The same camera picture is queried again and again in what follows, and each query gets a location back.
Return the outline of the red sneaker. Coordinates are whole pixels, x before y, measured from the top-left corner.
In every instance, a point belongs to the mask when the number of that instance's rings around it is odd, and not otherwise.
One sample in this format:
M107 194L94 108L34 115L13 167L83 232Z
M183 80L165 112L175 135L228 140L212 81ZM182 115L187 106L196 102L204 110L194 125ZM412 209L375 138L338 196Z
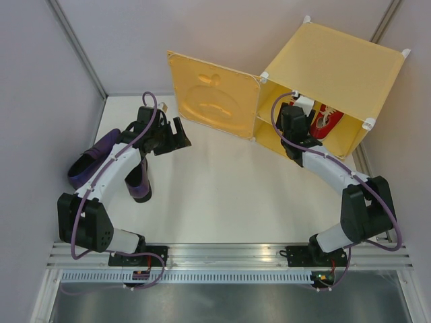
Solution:
M310 126L310 134L318 140L323 140L343 118L344 113L322 104L316 118Z

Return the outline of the yellow cabinet door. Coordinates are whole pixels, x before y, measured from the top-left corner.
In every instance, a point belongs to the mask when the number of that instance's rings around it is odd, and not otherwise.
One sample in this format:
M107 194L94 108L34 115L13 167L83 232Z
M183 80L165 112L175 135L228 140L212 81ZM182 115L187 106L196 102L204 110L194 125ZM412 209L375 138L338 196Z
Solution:
M242 139L252 138L260 77L172 51L167 59L181 116Z

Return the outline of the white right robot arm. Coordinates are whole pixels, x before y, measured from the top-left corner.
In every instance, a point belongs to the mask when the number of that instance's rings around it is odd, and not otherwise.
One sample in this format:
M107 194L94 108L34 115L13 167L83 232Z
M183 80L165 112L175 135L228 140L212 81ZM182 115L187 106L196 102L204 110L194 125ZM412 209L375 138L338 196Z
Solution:
M286 155L301 168L318 175L341 197L340 220L310 237L307 246L288 247L292 267L347 264L344 248L365 242L394 228L395 208L389 183L381 176L353 174L309 133L311 117L303 108L281 105L276 127Z

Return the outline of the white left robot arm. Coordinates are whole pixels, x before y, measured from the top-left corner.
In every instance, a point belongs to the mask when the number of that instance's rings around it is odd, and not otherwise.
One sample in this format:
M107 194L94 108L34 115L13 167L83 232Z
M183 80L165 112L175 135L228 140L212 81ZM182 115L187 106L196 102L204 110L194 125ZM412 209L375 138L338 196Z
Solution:
M145 237L116 228L108 205L121 185L136 203L148 202L147 155L189 146L179 117L169 121L163 109L142 106L125 130L112 129L84 151L67 174L74 193L63 193L57 201L59 237L70 245L73 259L110 252L141 266L149 256Z

